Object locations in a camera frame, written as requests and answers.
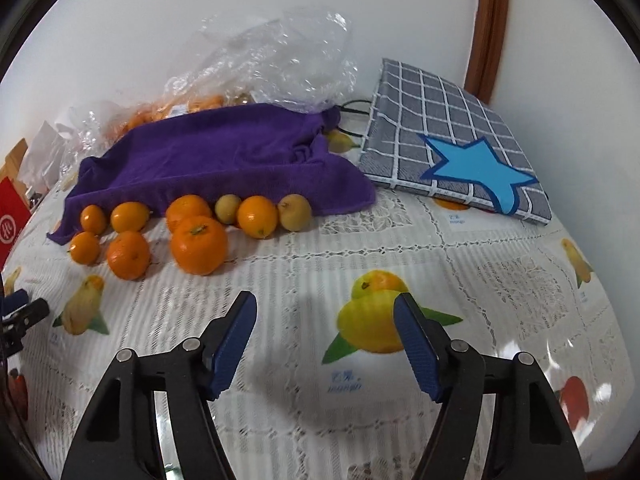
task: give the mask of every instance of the cardboard box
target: cardboard box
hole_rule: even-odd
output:
[[[28,207],[29,202],[26,197],[27,187],[17,180],[18,170],[20,170],[20,165],[22,164],[22,159],[26,152],[27,141],[21,139],[9,152],[9,155],[4,158],[4,166],[0,168],[0,181],[8,177],[11,184],[14,186],[15,192]]]

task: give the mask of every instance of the metal screw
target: metal screw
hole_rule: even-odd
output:
[[[524,365],[532,365],[536,360],[533,358],[533,355],[528,352],[520,352],[518,354],[518,361],[520,361]]]
[[[197,350],[200,348],[200,340],[197,337],[190,337],[182,343],[182,348],[184,348],[187,352],[191,352],[193,350]]]
[[[462,339],[454,339],[451,342],[451,348],[455,352],[466,352],[467,350],[469,350],[469,343],[467,343],[466,341],[462,341]]]
[[[116,359],[123,363],[125,361],[128,361],[129,359],[131,359],[131,357],[133,356],[133,352],[131,350],[129,350],[128,348],[125,348],[124,350],[120,350],[117,354],[116,354]]]

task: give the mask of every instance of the purple towel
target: purple towel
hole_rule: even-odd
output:
[[[299,114],[257,104],[139,126],[101,158],[82,161],[60,227],[49,238],[61,245],[71,240],[82,230],[80,213],[91,204],[110,214],[123,202],[142,202],[162,216],[187,194],[208,202],[224,194],[263,195],[277,203],[297,193],[316,215],[363,209],[375,202],[372,183],[329,153],[321,135],[339,120],[337,108]]]

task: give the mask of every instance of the blue gripper pad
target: blue gripper pad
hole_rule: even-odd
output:
[[[214,399],[217,399],[220,393],[231,386],[246,344],[254,330],[257,316],[255,296],[249,294],[240,307],[240,312],[226,331],[225,338],[213,358],[213,381],[211,381],[209,389]]]
[[[438,357],[402,294],[394,303],[394,322],[418,386],[433,402],[441,402],[443,388],[438,379]]]
[[[0,298],[0,319],[14,313],[29,303],[29,295],[23,288],[19,288],[13,294]]]

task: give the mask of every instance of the black cable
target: black cable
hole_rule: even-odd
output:
[[[343,104],[340,105],[340,112],[342,113],[346,113],[346,114],[357,114],[357,115],[369,115],[370,112],[367,112],[366,110],[358,110],[357,108],[347,108],[347,105],[352,105],[354,103],[367,103],[369,106],[371,106],[371,101],[369,101],[368,99],[352,99],[351,101],[347,101]],[[347,134],[348,136],[351,137],[358,137],[358,138],[363,138],[364,135],[363,134],[357,134],[355,132],[350,132],[349,130],[345,130],[344,128],[341,128],[340,126],[338,126],[336,128],[339,132],[342,132],[344,134]]]

